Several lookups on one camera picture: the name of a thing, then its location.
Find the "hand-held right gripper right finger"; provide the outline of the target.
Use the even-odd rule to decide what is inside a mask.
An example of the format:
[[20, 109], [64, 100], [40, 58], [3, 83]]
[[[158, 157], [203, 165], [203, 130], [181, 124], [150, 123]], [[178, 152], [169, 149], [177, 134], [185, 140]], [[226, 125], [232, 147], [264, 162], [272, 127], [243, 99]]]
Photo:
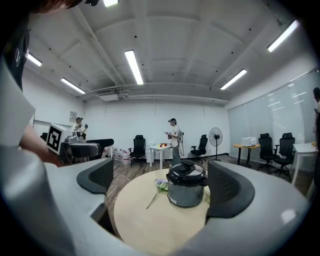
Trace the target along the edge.
[[289, 182], [235, 164], [209, 161], [207, 185], [207, 220], [280, 223], [283, 213], [300, 218], [309, 208], [307, 199]]

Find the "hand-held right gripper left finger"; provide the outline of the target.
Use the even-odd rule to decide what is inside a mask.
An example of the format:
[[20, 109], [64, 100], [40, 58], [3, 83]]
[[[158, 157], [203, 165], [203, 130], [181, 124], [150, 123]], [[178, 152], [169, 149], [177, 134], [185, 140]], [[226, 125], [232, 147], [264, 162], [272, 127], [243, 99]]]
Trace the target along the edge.
[[64, 167], [44, 165], [59, 206], [82, 211], [93, 218], [104, 213], [106, 194], [114, 178], [112, 159], [101, 158]]

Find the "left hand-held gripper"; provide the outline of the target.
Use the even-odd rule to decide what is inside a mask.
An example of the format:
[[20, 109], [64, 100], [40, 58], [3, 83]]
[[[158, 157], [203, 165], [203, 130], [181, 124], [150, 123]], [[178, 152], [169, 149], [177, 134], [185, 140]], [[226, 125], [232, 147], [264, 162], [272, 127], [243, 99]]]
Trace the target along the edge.
[[95, 157], [100, 154], [101, 148], [113, 145], [112, 138], [84, 140], [79, 131], [54, 123], [50, 124], [46, 139], [47, 148], [61, 157]]

